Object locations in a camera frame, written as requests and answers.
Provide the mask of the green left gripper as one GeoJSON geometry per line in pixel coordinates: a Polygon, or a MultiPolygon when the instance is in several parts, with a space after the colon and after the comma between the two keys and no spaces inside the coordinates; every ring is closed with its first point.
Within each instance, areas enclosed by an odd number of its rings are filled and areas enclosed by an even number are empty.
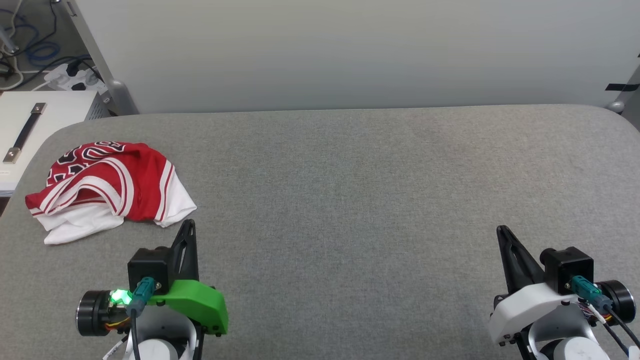
{"type": "Polygon", "coordinates": [[[199,282],[195,221],[185,219],[171,246],[174,279],[166,294],[154,294],[148,306],[163,303],[175,312],[198,322],[208,335],[222,336],[229,330],[229,314],[222,292],[199,282]]]}

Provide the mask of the grey metal partition leg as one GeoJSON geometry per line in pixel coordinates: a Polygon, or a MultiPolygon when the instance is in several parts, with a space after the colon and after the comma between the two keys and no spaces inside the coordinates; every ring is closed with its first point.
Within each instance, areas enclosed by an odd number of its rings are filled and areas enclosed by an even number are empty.
{"type": "Polygon", "coordinates": [[[118,79],[115,79],[110,71],[105,57],[99,50],[98,43],[87,23],[87,19],[80,11],[77,0],[61,0],[67,9],[74,27],[76,28],[80,38],[82,39],[87,52],[91,55],[97,70],[105,83],[111,98],[111,103],[119,110],[121,116],[132,116],[139,114],[137,106],[131,98],[130,92],[126,85],[118,79]]]}
{"type": "MultiPolygon", "coordinates": [[[[640,84],[640,64],[631,75],[627,84],[640,84]]],[[[633,92],[617,92],[617,98],[606,105],[606,109],[623,116],[640,132],[640,88],[633,92]]]]}

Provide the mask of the white power strip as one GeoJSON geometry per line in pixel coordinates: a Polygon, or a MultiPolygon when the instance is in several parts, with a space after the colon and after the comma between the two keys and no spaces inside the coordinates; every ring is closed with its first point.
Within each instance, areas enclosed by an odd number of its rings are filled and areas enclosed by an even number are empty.
{"type": "Polygon", "coordinates": [[[91,70],[69,73],[69,64],[63,63],[44,75],[44,81],[55,91],[97,91],[101,96],[108,92],[105,83],[91,70]]]}

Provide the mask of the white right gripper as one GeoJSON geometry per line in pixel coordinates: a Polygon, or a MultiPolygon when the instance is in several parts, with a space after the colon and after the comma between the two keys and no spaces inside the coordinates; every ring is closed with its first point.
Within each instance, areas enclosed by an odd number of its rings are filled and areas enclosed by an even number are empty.
{"type": "Polygon", "coordinates": [[[537,260],[506,225],[496,228],[508,294],[487,322],[493,344],[512,339],[526,327],[535,341],[574,337],[581,333],[581,310],[574,294],[560,295],[543,283],[537,260]]]}

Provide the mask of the red and white jersey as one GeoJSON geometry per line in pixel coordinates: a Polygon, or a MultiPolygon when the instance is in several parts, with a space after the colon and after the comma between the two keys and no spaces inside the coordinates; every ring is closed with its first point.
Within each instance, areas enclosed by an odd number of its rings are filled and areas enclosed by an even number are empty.
{"type": "Polygon", "coordinates": [[[46,245],[71,243],[125,221],[166,228],[197,209],[162,153],[116,141],[64,153],[50,167],[44,189],[25,196],[25,205],[46,230],[46,245]]]}

